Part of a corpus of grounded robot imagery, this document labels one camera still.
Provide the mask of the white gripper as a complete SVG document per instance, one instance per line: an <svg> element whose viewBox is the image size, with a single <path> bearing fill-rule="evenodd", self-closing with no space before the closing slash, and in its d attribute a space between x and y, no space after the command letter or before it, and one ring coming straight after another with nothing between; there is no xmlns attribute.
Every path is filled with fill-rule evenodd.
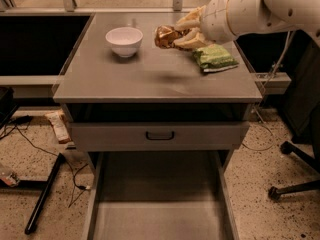
<svg viewBox="0 0 320 240"><path fill-rule="evenodd" d="M183 37L173 41L182 49L197 49L210 46L213 42L224 44L237 39L229 24L229 3L232 0L211 0L206 6L197 7L179 19L177 31L191 29Z"/></svg>

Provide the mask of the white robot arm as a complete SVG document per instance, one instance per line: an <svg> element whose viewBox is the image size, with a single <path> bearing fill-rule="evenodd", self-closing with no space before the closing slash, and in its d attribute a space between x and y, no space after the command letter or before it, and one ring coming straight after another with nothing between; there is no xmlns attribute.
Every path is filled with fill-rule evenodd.
<svg viewBox="0 0 320 240"><path fill-rule="evenodd" d="M320 45L320 0L211 0L178 20L183 49L224 44L246 34L302 30Z"/></svg>

